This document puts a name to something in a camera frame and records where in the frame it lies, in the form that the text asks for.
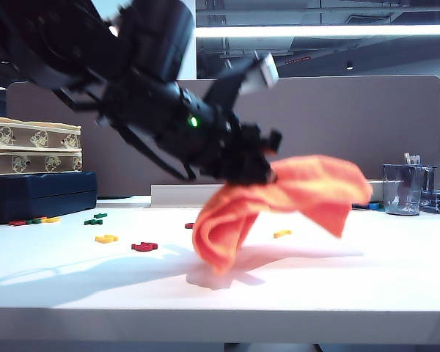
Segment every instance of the ceiling light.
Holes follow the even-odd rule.
[[[196,37],[366,37],[375,35],[440,35],[434,25],[361,25],[361,26],[245,26],[198,27]]]
[[[109,26],[109,31],[111,31],[112,35],[115,37],[119,36],[119,29],[116,26]]]

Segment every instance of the black robotic arm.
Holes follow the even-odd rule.
[[[98,111],[100,122],[178,178],[195,178],[195,166],[231,183],[270,182],[265,154],[277,151],[280,133],[263,138],[232,109],[241,90],[275,82],[274,61],[255,57],[224,71],[200,99],[175,82],[193,28],[180,0],[133,0],[114,23],[103,21],[90,0],[0,0],[0,49],[21,75],[74,111]],[[95,94],[101,85],[103,94]],[[92,101],[75,102],[71,92]],[[144,136],[179,159],[187,177]]]

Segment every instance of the ceiling beam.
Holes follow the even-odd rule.
[[[267,9],[244,9],[244,10],[196,10],[197,15],[290,15],[296,13],[303,14],[329,14],[329,13],[358,13],[360,15],[382,13],[382,12],[440,12],[440,6],[425,6],[425,7],[394,7],[394,6],[380,6],[380,7],[308,7],[303,9],[283,9],[283,10],[267,10]]]

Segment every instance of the clear plastic cup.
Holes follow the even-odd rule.
[[[427,187],[431,166],[383,165],[383,202],[388,214],[419,215],[422,189]]]

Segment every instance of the orange cloth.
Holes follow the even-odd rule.
[[[370,201],[372,188],[349,161],[323,155],[271,165],[268,185],[225,185],[205,204],[193,228],[197,254],[218,274],[228,271],[260,211],[299,211],[340,237],[352,203]]]

